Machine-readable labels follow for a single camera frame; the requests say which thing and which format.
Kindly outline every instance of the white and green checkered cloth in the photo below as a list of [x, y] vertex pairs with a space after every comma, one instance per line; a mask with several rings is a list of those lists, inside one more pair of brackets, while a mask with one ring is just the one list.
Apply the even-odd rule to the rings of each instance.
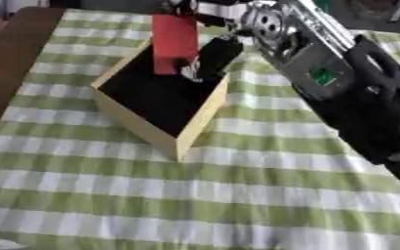
[[[89, 85], [149, 30], [146, 16], [64, 15], [0, 121], [0, 238], [29, 249], [400, 249], [400, 183], [321, 123], [250, 41], [183, 163], [99, 112]], [[367, 34], [400, 62], [400, 35]]]

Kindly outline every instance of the table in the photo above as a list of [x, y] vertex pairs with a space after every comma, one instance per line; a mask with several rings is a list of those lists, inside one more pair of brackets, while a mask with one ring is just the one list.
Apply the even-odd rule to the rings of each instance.
[[[183, 163], [98, 112], [89, 84], [149, 17], [68, 11], [0, 120], [0, 238], [34, 249], [400, 249], [400, 183], [256, 52]], [[201, 42], [219, 30], [201, 28]], [[400, 62], [400, 35], [365, 32]]]
[[0, 33], [0, 116], [62, 14], [62, 9], [25, 8]]

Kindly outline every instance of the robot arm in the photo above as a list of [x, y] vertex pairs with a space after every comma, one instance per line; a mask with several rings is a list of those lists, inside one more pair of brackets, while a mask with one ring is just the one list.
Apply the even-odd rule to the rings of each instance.
[[168, 0], [174, 15], [249, 35], [339, 136], [400, 180], [400, 64], [311, 0]]

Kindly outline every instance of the red block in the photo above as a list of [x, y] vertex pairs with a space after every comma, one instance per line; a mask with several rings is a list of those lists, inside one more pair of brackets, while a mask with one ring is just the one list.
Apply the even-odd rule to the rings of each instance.
[[177, 74], [174, 60], [194, 61], [198, 55], [197, 22], [194, 17], [155, 15], [153, 25], [154, 73]]

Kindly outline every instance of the wooden box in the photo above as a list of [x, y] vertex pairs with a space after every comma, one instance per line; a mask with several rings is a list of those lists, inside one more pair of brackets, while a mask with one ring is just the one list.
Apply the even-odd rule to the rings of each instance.
[[111, 119], [179, 161], [224, 104], [228, 76], [188, 82], [153, 75], [152, 63], [147, 42], [92, 84], [95, 99]]

